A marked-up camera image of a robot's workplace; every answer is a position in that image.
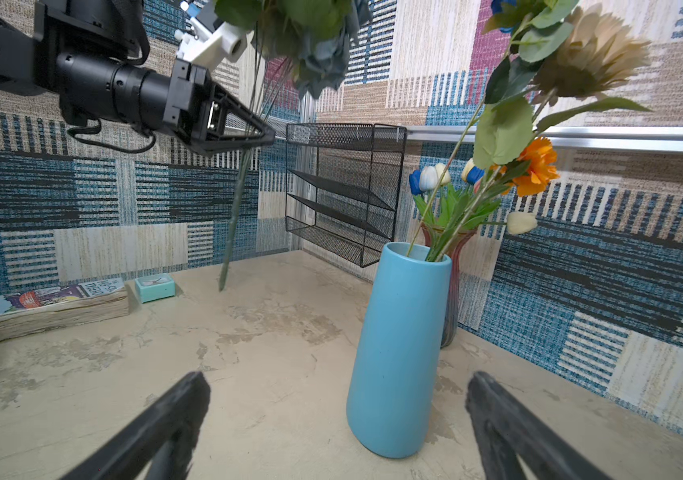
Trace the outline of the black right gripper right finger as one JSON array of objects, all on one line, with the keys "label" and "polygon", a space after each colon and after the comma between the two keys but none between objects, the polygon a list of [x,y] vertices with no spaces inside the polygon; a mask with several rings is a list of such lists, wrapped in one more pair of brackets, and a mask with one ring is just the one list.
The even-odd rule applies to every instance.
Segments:
[{"label": "black right gripper right finger", "polygon": [[487,479],[605,479],[607,474],[573,449],[493,376],[477,371],[465,409]]}]

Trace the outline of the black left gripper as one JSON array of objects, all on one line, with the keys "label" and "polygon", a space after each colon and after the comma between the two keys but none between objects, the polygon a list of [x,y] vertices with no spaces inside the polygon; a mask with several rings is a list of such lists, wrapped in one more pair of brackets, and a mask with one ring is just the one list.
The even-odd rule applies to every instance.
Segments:
[{"label": "black left gripper", "polygon": [[214,82],[205,67],[181,59],[173,64],[160,132],[203,156],[275,140],[275,130]]}]

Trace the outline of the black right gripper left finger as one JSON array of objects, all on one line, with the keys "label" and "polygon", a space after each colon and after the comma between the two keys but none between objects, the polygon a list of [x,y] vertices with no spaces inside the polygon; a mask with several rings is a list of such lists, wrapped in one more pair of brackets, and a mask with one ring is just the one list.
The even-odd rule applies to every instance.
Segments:
[{"label": "black right gripper left finger", "polygon": [[66,479],[187,478],[210,386],[200,371],[187,373],[99,450],[65,474]]}]

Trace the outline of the teal cylindrical vase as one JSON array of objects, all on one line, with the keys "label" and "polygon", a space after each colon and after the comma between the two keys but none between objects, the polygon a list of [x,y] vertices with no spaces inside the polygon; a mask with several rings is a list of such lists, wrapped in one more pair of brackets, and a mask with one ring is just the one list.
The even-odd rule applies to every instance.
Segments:
[{"label": "teal cylindrical vase", "polygon": [[383,247],[347,395],[351,432],[386,458],[417,453],[429,430],[453,262],[427,254]]}]

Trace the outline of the blue hydrangea flower bunch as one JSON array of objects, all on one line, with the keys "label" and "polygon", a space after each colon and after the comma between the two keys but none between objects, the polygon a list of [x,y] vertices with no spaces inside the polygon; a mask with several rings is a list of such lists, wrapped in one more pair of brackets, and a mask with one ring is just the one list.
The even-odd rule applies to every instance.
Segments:
[{"label": "blue hydrangea flower bunch", "polygon": [[263,62],[278,60],[273,78],[251,91],[248,107],[269,120],[280,90],[291,84],[300,99],[337,90],[349,73],[351,50],[371,22],[367,1],[278,0],[211,1],[215,15],[241,28],[254,48],[254,73]]}]

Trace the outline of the red ribbed glass vase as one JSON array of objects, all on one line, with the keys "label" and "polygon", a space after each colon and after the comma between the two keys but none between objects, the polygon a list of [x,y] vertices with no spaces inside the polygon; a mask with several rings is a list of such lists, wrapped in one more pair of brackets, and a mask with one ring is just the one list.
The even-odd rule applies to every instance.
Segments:
[{"label": "red ribbed glass vase", "polygon": [[447,295],[447,310],[445,310],[445,322],[443,322],[441,348],[451,345],[455,339],[455,334],[457,334],[457,327],[459,327],[459,286],[461,286],[461,250],[475,234],[477,234],[476,229],[459,232],[445,251],[453,264],[451,264],[451,282],[449,282],[449,295]]}]

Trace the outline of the white tulip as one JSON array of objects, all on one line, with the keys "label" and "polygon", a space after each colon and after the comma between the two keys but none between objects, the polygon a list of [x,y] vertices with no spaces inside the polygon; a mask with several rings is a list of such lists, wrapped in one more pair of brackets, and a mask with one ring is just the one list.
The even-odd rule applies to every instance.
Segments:
[{"label": "white tulip", "polygon": [[527,212],[509,212],[503,222],[483,222],[488,226],[503,226],[509,235],[521,235],[533,231],[539,226],[537,216]]}]

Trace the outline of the cream tulip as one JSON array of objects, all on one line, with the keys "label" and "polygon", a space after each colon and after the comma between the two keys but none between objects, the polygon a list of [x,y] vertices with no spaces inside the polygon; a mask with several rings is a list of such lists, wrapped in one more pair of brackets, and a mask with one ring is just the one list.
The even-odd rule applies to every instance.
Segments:
[{"label": "cream tulip", "polygon": [[451,174],[449,168],[444,163],[435,164],[435,189],[433,189],[433,200],[435,202],[445,197],[449,193],[451,186]]}]

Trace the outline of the orange marigold flower stem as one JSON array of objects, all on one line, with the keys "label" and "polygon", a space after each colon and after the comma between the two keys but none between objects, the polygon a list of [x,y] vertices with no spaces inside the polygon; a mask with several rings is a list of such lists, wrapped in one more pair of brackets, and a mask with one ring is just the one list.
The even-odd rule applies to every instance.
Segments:
[{"label": "orange marigold flower stem", "polygon": [[559,179],[555,162],[557,152],[551,140],[539,137],[531,141],[517,159],[505,165],[493,164],[483,169],[485,176],[477,184],[467,184],[467,188],[459,191],[459,200],[467,198],[467,205],[457,212],[465,215],[469,207],[475,208],[473,214],[465,218],[461,231],[477,229],[483,222],[489,221],[511,191],[519,197],[545,192],[551,181]]}]

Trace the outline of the dark blue tulip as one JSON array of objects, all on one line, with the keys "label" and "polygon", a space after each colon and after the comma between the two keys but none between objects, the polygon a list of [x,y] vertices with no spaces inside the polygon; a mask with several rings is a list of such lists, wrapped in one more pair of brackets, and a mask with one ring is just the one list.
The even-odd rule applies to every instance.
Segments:
[{"label": "dark blue tulip", "polygon": [[471,185],[477,184],[481,178],[485,176],[485,170],[479,169],[477,167],[471,168],[469,173],[467,173],[467,183]]}]

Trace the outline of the yellow tulip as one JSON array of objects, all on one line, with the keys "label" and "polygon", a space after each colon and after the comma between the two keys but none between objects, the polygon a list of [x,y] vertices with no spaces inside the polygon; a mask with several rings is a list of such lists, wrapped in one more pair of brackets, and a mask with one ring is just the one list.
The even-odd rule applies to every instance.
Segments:
[{"label": "yellow tulip", "polygon": [[465,163],[465,167],[463,167],[463,172],[461,172],[461,179],[463,180],[463,182],[467,183],[467,173],[469,173],[469,170],[471,170],[471,168],[473,167],[477,166],[475,166],[475,162],[473,162],[473,158],[471,158],[469,159],[469,161],[467,161],[467,163]]}]

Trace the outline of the dark blue rose stem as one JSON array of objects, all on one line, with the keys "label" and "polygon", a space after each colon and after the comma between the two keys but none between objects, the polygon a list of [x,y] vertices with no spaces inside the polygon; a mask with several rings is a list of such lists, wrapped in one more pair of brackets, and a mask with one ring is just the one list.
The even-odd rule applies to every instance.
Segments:
[{"label": "dark blue rose stem", "polygon": [[[485,96],[479,102],[466,134],[473,134],[473,162],[481,169],[491,165],[505,165],[541,137],[535,133],[535,108],[529,101],[533,92],[533,79],[543,71],[543,64],[561,47],[573,32],[573,22],[567,15],[575,10],[573,1],[495,1],[487,30],[501,30],[509,34],[509,43],[501,62],[495,67]],[[439,261],[445,257],[449,243],[461,232],[467,215],[473,214],[473,206],[465,215],[457,212],[465,208],[467,198],[459,200],[459,191],[467,188],[449,186],[449,193],[433,206],[435,222],[425,223],[421,229],[429,242],[427,260]]]}]

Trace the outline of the orange and beige flower sprig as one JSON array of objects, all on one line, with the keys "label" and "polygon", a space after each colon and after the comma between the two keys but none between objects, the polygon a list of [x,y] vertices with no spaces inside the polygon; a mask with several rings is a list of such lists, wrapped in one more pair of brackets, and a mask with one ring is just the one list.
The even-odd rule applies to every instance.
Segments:
[{"label": "orange and beige flower sprig", "polygon": [[537,114],[533,126],[541,137],[581,114],[645,111],[645,106],[633,100],[614,96],[613,90],[629,84],[651,63],[649,42],[633,36],[621,18],[603,12],[599,4],[589,9],[577,4],[567,20],[575,29],[531,84],[534,90],[529,101]]}]

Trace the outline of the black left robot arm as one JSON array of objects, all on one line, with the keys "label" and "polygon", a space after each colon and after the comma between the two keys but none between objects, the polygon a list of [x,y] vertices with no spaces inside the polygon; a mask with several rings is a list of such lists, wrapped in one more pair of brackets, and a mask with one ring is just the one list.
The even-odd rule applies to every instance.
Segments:
[{"label": "black left robot arm", "polygon": [[214,81],[211,70],[243,54],[245,30],[218,18],[212,5],[181,5],[192,28],[177,32],[172,72],[145,67],[150,53],[141,1],[39,1],[34,34],[0,18],[0,90],[45,92],[74,140],[95,145],[103,121],[129,125],[156,141],[174,136],[203,156],[269,146],[274,129]]}]

